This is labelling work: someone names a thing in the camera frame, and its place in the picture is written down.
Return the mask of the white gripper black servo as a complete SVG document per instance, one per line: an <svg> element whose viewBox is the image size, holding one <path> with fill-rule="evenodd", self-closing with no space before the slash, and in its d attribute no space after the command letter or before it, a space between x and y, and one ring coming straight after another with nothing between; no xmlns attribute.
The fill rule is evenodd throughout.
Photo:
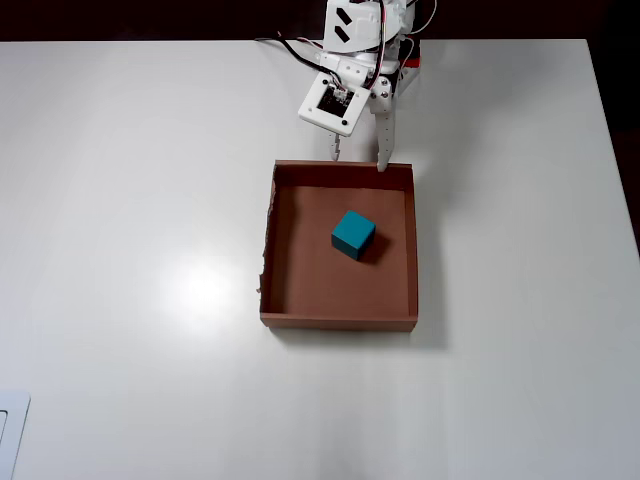
<svg viewBox="0 0 640 480"><path fill-rule="evenodd" d="M375 117L378 142L377 169L386 170L395 146L395 98L401 94L401 59L399 50L391 49L384 54L378 77L371 87L376 65L376 53L359 52L342 55L321 50L317 53L319 66L327 70L317 76L317 95L326 90L337 96L355 95L358 88L370 91L368 106ZM329 152L333 161L340 157L341 137L329 134Z"/></svg>

